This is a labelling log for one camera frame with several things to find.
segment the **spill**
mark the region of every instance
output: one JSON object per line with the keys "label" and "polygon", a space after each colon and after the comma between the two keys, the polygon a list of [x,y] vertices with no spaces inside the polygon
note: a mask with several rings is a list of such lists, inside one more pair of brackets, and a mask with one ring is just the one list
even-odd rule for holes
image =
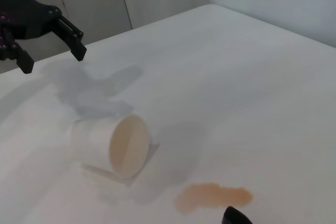
{"label": "spill", "polygon": [[221,187],[214,183],[192,184],[179,194],[174,205],[181,214],[188,215],[199,207],[243,207],[252,199],[252,193],[244,188]]}

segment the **black robotic arm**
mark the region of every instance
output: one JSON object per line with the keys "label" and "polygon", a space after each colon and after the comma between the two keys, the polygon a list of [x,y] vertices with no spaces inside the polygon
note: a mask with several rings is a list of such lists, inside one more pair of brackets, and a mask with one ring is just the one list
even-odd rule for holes
{"label": "black robotic arm", "polygon": [[63,17],[58,7],[36,0],[0,0],[0,60],[16,60],[23,73],[31,73],[34,61],[15,39],[38,38],[51,31],[68,45],[78,61],[83,60],[83,32]]}

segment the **white paper cup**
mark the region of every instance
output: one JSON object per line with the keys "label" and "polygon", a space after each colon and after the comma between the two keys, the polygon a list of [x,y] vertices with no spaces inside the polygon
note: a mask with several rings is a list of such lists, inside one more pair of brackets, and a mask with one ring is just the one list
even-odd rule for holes
{"label": "white paper cup", "polygon": [[150,135],[137,115],[76,122],[69,131],[75,159],[120,178],[134,176],[148,155]]}

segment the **white table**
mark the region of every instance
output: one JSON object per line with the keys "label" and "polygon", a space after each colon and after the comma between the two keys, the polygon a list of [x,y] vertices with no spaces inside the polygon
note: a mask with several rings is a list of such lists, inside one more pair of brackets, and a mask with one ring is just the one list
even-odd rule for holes
{"label": "white table", "polygon": [[[72,160],[69,125],[136,112],[153,155],[120,183]],[[0,75],[0,220],[219,224],[174,199],[244,187],[255,224],[336,220],[336,49],[207,5]]]}

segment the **brown liquid spill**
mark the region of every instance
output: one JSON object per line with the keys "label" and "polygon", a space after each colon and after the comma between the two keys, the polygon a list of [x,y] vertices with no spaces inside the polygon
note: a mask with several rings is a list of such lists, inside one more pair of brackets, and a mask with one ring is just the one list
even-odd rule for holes
{"label": "brown liquid spill", "polygon": [[253,195],[244,188],[221,187],[218,184],[190,185],[175,201],[175,208],[184,215],[199,207],[243,207],[249,204]]}

